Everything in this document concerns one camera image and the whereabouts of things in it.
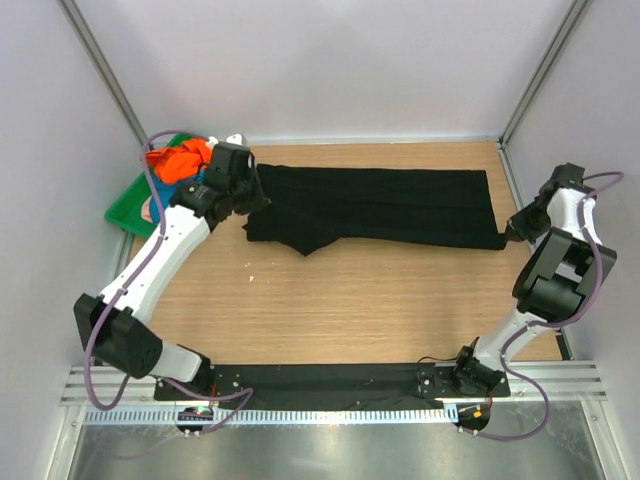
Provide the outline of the black t shirt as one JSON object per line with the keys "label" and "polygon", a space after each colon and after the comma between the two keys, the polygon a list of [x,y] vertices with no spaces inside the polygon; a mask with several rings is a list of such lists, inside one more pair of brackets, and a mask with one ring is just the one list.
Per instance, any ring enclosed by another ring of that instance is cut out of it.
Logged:
{"label": "black t shirt", "polygon": [[483,170],[352,169],[263,164],[270,204],[244,226],[251,242],[303,256],[343,238],[502,250]]}

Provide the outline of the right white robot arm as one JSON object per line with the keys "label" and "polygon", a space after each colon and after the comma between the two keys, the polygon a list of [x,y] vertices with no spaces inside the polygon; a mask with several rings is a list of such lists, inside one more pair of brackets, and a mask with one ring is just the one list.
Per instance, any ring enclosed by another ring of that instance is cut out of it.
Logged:
{"label": "right white robot arm", "polygon": [[604,246],[593,212],[599,189],[560,187],[542,211],[550,228],[519,274],[513,310],[489,334],[461,349],[450,372],[464,396],[489,394],[503,381],[509,363],[541,333],[577,322],[598,296],[618,255]]}

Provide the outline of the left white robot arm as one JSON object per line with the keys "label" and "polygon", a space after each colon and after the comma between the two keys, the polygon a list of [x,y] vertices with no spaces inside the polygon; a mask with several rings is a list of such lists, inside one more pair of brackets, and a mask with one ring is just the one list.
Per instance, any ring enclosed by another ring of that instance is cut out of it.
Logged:
{"label": "left white robot arm", "polygon": [[180,186],[163,222],[120,276],[97,296],[76,300],[84,376],[91,376],[97,359],[129,378],[153,376],[191,400],[204,398],[214,383],[209,358],[161,339],[148,324],[173,276],[214,229],[231,214],[248,215],[268,204],[256,172],[230,184]]}

